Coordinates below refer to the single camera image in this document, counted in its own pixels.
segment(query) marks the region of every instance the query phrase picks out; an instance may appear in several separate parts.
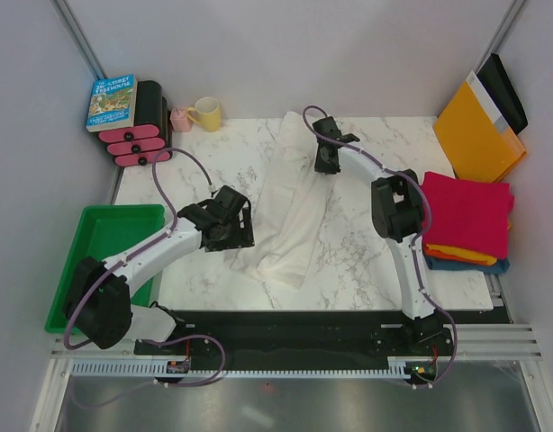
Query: orange folder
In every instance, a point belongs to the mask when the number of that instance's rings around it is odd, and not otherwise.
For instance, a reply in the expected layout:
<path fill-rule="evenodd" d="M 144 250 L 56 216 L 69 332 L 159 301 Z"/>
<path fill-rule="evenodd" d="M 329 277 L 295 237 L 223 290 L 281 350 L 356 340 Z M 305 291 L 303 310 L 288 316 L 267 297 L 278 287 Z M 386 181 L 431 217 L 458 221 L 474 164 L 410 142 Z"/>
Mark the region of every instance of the orange folder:
<path fill-rule="evenodd" d="M 526 150 L 475 73 L 458 89 L 433 129 L 459 178 L 502 180 Z"/>

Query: blue folded cloth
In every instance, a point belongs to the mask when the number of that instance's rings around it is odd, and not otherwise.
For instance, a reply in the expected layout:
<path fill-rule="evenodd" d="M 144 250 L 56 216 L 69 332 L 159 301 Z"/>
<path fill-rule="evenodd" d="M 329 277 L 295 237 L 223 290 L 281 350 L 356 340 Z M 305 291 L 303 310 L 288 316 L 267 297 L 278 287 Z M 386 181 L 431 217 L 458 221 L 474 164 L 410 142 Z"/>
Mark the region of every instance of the blue folded cloth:
<path fill-rule="evenodd" d="M 490 275 L 501 275 L 509 269 L 511 265 L 507 258 L 497 259 L 493 265 L 479 265 L 471 263 L 461 263 L 460 261 L 449 261 L 447 259 L 435 258 L 434 256 L 424 255 L 427 266 L 430 270 L 449 270 L 450 272 L 460 272 L 463 270 L 478 270 L 479 272 Z"/>

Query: mug handle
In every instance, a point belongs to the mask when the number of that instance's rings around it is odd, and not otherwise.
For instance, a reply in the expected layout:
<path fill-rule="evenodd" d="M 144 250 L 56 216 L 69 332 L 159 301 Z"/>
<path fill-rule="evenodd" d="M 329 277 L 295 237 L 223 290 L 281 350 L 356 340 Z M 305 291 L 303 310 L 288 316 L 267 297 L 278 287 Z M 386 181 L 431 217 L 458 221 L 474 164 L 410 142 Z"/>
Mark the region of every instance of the mug handle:
<path fill-rule="evenodd" d="M 190 115 L 190 113 L 195 113 L 195 112 L 196 112 L 196 109 L 193 106 L 191 106 L 190 108 L 186 108 L 186 117 L 188 117 L 194 123 L 202 126 L 201 122 L 199 122 L 195 117 Z"/>

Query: book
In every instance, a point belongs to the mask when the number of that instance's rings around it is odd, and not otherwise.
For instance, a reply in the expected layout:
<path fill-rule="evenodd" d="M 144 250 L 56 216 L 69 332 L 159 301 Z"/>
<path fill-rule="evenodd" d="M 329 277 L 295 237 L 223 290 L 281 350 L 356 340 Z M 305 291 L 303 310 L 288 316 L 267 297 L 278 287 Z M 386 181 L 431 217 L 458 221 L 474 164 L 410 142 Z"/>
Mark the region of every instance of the book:
<path fill-rule="evenodd" d="M 100 132 L 134 126 L 136 89 L 134 75 L 96 81 L 88 105 L 86 129 Z"/>
<path fill-rule="evenodd" d="M 499 182 L 527 153 L 474 72 L 433 130 L 455 173 L 466 180 Z"/>
<path fill-rule="evenodd" d="M 491 54 L 476 76 L 494 100 L 511 129 L 519 135 L 527 127 L 527 116 L 498 54 Z"/>
<path fill-rule="evenodd" d="M 162 87 L 155 81 L 138 81 L 134 126 L 103 130 L 98 138 L 106 144 L 141 140 L 158 136 L 162 129 Z"/>

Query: metal floor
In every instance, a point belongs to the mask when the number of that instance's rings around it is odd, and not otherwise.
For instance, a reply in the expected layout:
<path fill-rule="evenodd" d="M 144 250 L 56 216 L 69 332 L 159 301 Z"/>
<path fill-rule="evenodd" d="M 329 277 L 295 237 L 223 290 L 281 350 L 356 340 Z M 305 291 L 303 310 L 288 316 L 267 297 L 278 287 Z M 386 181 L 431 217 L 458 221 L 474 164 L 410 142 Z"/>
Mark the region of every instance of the metal floor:
<path fill-rule="evenodd" d="M 140 379 L 72 378 L 85 403 Z M 513 364 L 456 363 L 432 390 L 380 380 L 226 379 L 201 388 L 150 386 L 92 411 L 65 400 L 58 431 L 431 431 L 536 432 Z"/>

